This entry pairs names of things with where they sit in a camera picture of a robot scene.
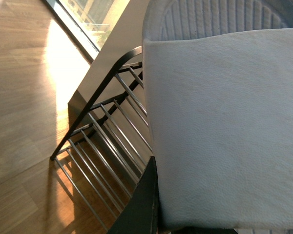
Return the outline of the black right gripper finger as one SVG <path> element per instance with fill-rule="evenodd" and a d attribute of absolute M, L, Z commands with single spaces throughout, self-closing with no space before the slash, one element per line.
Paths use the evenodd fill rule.
<path fill-rule="evenodd" d="M 155 157 L 151 156 L 130 201 L 108 230 L 108 233 L 156 234 L 158 208 L 157 166 Z"/>

